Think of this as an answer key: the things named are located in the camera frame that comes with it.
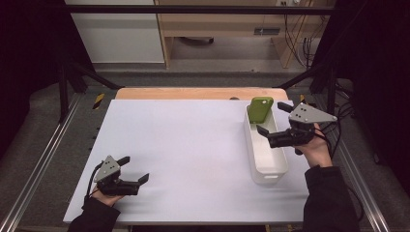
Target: white table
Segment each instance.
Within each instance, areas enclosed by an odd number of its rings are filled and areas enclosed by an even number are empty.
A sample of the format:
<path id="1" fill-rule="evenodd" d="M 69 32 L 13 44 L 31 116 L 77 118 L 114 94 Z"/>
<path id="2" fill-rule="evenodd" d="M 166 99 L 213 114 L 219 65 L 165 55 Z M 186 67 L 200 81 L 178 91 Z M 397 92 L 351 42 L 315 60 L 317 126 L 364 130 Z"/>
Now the white table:
<path id="1" fill-rule="evenodd" d="M 308 164 L 284 148 L 289 171 L 272 187 L 250 176 L 244 134 L 249 101 L 114 100 L 104 118 L 64 222 L 80 207 L 94 167 L 131 157 L 121 179 L 150 180 L 116 204 L 126 224 L 235 224 L 302 221 Z M 278 130 L 289 127 L 274 105 Z"/>

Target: gray floor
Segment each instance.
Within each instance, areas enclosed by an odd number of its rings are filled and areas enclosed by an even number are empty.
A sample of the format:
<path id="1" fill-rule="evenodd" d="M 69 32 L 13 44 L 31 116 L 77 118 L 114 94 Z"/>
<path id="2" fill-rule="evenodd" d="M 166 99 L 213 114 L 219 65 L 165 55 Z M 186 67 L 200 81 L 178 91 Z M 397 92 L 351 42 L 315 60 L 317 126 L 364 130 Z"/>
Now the gray floor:
<path id="1" fill-rule="evenodd" d="M 303 67 L 296 61 L 290 70 L 281 69 L 269 40 L 256 42 L 216 38 L 212 45 L 183 40 L 177 41 L 175 45 L 179 49 L 175 49 L 178 52 L 173 53 L 171 67 L 168 70 L 150 67 L 133 72 L 105 70 L 101 71 L 101 74 L 117 84 L 126 86 L 272 87 L 303 71 Z M 67 227 L 62 218 L 67 210 L 68 200 L 90 154 L 94 137 L 98 135 L 98 127 L 103 122 L 109 100 L 113 99 L 116 93 L 88 77 L 86 80 L 90 87 L 86 94 L 80 96 L 78 110 L 58 144 L 31 201 L 25 211 L 23 209 L 24 214 L 18 224 L 20 231 L 45 231 L 44 227 L 54 229 L 50 231 L 61 231 L 58 228 L 63 228 L 64 231 Z M 315 103 L 315 98 L 306 88 L 308 84 L 309 80 L 306 80 L 288 89 L 289 98 L 298 102 L 300 95 L 304 94 L 307 102 Z M 343 81 L 343 84 L 350 88 L 348 81 Z M 92 109 L 99 93 L 105 93 L 102 105 L 99 109 Z M 342 105 L 344 102 L 344 98 L 337 97 L 337 104 Z M 58 118 L 57 85 L 51 85 L 32 96 L 29 115 L 0 163 L 0 191 L 3 192 L 0 218 L 5 218 L 23 190 L 57 127 Z M 356 120 L 347 117 L 342 122 L 342 128 L 343 141 L 358 164 L 391 231 L 410 231 L 408 195 L 388 166 L 374 163 L 372 149 Z M 345 170 L 339 156 L 335 157 L 335 164 Z M 350 183 L 347 174 L 345 179 Z M 362 231 L 373 231 L 367 217 L 361 222 L 361 227 Z M 288 228 L 287 225 L 273 225 L 272 231 L 288 231 Z"/>

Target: yellow tape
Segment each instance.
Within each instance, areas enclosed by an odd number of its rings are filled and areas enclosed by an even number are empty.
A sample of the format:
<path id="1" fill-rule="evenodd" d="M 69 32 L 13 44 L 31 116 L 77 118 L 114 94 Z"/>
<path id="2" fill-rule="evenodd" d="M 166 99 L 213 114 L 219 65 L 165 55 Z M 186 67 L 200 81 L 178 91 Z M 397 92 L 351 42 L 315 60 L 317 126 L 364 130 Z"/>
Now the yellow tape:
<path id="1" fill-rule="evenodd" d="M 98 109 L 102 103 L 104 94 L 99 94 L 94 102 L 93 109 Z"/>

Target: white plastic container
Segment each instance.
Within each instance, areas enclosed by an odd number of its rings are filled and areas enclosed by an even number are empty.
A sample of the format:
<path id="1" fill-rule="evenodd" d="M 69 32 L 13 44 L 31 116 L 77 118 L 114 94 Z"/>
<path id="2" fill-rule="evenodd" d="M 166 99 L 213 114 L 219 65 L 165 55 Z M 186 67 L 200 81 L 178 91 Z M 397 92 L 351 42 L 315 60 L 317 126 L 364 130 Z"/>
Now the white plastic container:
<path id="1" fill-rule="evenodd" d="M 248 156 L 251 177 L 256 184 L 274 185 L 287 172 L 288 164 L 282 148 L 271 148 L 266 137 L 257 132 L 256 125 L 250 124 L 248 108 L 245 112 L 245 135 L 248 145 Z M 270 133 L 277 132 L 277 125 L 272 109 L 263 124 L 258 124 Z"/>

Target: metal bar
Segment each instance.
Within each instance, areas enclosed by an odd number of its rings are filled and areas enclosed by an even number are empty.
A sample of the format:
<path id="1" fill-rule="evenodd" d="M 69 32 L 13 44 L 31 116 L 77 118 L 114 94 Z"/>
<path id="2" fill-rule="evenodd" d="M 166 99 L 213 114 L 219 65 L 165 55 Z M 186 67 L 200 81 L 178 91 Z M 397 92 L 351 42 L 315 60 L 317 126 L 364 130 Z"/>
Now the metal bar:
<path id="1" fill-rule="evenodd" d="M 350 9 L 333 7 L 46 5 L 45 9 L 81 14 L 222 14 L 222 15 L 334 15 Z"/>
<path id="2" fill-rule="evenodd" d="M 331 69 L 330 77 L 328 79 L 328 104 L 326 107 L 326 112 L 332 115 L 335 115 L 336 83 L 337 80 L 335 70 Z"/>
<path id="3" fill-rule="evenodd" d="M 64 122 L 58 124 L 57 129 L 54 131 L 54 134 L 51 136 L 48 141 L 47 146 L 45 147 L 42 156 L 37 162 L 36 167 L 31 173 L 28 181 L 26 182 L 23 190 L 15 201 L 14 205 L 10 209 L 9 213 L 3 219 L 0 224 L 0 231 L 2 232 L 14 232 L 20 222 L 25 210 L 27 209 L 28 204 L 30 203 L 31 198 L 34 195 L 42 177 L 51 162 L 52 157 L 54 156 L 55 151 L 60 144 L 61 139 L 63 138 L 67 127 L 69 126 L 75 111 L 78 107 L 78 103 L 81 100 L 80 94 L 75 94 L 74 98 L 70 105 L 70 111 L 67 115 Z"/>
<path id="4" fill-rule="evenodd" d="M 83 74 L 88 75 L 89 77 L 99 81 L 99 83 L 105 85 L 106 87 L 113 89 L 113 90 L 118 90 L 121 88 L 124 88 L 124 86 L 120 86 L 117 84 L 114 84 L 112 82 L 110 82 L 109 80 L 103 78 L 102 76 L 99 76 L 98 74 L 96 74 L 93 71 L 90 71 L 84 67 L 82 67 L 81 65 L 77 64 L 77 63 L 72 63 L 73 68 L 75 68 L 78 72 L 81 72 Z"/>
<path id="5" fill-rule="evenodd" d="M 58 84 L 60 89 L 60 120 L 58 122 L 62 123 L 69 113 L 69 96 L 64 65 L 61 65 L 58 70 Z"/>
<path id="6" fill-rule="evenodd" d="M 324 109 L 325 101 L 323 100 L 323 97 L 314 95 L 314 98 L 316 99 L 316 103 L 319 108 Z M 337 139 L 336 132 L 332 130 L 330 134 L 332 135 L 331 139 L 335 141 Z M 371 194 L 370 189 L 365 182 L 365 179 L 363 178 L 356 163 L 353 161 L 352 156 L 347 150 L 347 147 L 342 139 L 340 139 L 339 141 L 338 150 L 340 151 L 341 161 L 343 163 L 343 166 L 346 168 L 347 175 L 349 176 L 353 184 L 353 188 L 358 193 L 363 202 L 368 221 L 373 227 L 373 230 L 375 232 L 390 232 L 390 228 L 385 221 L 382 213 L 380 212 L 380 209 L 377 206 L 377 203 L 374 200 L 373 195 Z"/>
<path id="7" fill-rule="evenodd" d="M 290 87 L 298 84 L 302 80 L 309 78 L 309 77 L 317 76 L 319 73 L 322 73 L 322 72 L 324 72 L 324 66 L 322 63 L 319 63 L 316 66 L 310 68 L 309 70 L 302 72 L 296 77 L 293 77 L 292 79 L 286 81 L 285 83 L 282 83 L 279 86 L 273 87 L 273 88 L 280 88 L 280 89 L 287 90 Z"/>

